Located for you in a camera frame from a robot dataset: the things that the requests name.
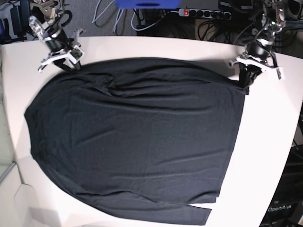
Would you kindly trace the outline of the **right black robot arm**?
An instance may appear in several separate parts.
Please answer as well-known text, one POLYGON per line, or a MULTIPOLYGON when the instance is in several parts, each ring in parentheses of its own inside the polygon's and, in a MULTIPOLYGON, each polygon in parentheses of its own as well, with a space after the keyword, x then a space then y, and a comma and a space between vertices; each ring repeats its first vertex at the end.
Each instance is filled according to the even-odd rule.
POLYGON ((31 4, 31 7, 38 9, 42 15, 31 15, 28 19, 29 27, 38 40, 49 49, 48 56, 41 60, 39 72, 50 64, 67 72, 81 69, 80 61, 84 51, 81 49, 79 37, 85 30, 76 29, 71 38, 66 35, 61 19, 65 14, 71 13, 65 10, 65 6, 63 0, 35 0, 31 4))

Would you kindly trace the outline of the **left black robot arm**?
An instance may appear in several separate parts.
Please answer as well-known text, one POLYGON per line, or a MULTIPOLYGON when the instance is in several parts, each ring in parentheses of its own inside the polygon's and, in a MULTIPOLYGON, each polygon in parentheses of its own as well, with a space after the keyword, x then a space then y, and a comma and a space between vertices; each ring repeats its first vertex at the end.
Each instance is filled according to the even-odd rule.
POLYGON ((229 63, 231 67, 235 64, 239 66, 238 84, 243 89, 248 89, 263 72, 277 76, 279 80, 285 77, 272 51, 276 35, 286 25, 285 5, 281 0, 262 0, 258 8, 263 11, 258 31, 245 44, 244 52, 229 63))

